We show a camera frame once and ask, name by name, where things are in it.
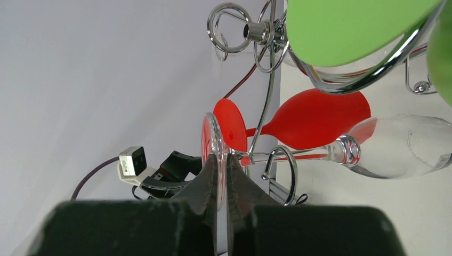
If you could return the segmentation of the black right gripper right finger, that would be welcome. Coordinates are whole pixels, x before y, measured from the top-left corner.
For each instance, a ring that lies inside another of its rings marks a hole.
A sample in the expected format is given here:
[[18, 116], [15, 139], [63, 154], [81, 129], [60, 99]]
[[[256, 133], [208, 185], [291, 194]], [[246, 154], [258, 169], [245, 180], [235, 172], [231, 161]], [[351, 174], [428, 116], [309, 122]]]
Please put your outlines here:
[[379, 209], [366, 206], [283, 206], [226, 161], [230, 255], [405, 255]]

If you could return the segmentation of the green wine glass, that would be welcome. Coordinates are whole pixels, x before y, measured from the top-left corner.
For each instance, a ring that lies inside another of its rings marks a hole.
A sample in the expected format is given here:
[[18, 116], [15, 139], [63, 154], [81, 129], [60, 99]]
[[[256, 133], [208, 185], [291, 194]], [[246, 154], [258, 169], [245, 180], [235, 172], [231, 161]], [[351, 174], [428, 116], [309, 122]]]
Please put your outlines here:
[[[447, 1], [289, 1], [286, 33], [290, 55], [315, 88], [347, 94], [377, 82], [409, 55]], [[318, 68], [361, 60], [395, 42], [379, 63], [344, 80], [323, 78]]]

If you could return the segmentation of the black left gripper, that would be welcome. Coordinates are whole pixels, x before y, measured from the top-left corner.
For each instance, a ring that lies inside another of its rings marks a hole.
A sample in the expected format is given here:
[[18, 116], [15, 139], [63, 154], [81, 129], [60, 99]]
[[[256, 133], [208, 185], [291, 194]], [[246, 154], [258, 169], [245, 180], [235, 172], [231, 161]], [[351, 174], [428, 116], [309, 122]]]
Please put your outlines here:
[[[151, 179], [180, 183], [188, 181], [186, 178], [192, 174], [197, 176], [201, 171], [202, 161], [199, 156], [190, 156], [178, 151], [173, 151], [161, 164], [160, 167], [149, 177]], [[158, 190], [139, 185], [139, 188], [148, 194], [147, 199], [169, 199], [177, 194], [181, 188], [174, 190]]]

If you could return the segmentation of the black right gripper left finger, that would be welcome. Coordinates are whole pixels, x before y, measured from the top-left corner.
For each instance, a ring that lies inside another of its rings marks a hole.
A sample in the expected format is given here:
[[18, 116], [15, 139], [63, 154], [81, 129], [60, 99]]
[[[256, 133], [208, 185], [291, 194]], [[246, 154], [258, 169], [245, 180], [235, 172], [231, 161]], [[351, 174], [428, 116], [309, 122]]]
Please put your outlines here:
[[217, 159], [170, 199], [67, 201], [27, 255], [216, 255]]

